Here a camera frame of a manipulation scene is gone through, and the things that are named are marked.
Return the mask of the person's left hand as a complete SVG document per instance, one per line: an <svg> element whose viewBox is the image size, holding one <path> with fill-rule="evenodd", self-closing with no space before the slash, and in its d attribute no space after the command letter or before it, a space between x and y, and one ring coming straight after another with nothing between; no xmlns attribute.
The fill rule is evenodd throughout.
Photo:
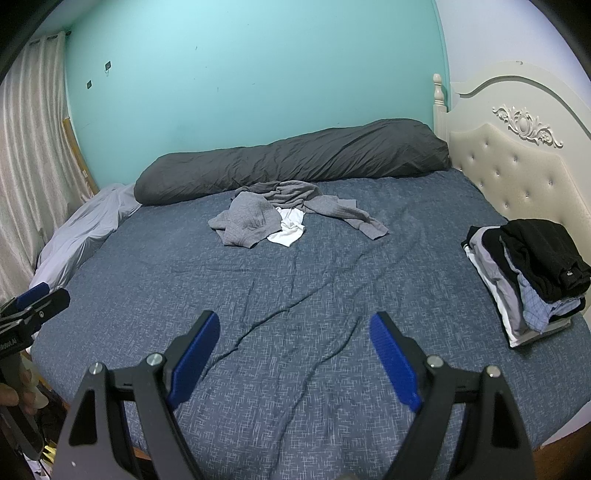
<svg viewBox="0 0 591 480"><path fill-rule="evenodd" d="M38 387L38 378L27 366L19 367L19 385L14 388L1 384L1 405L5 407L20 406L28 415L35 415L49 404L48 398Z"/></svg>

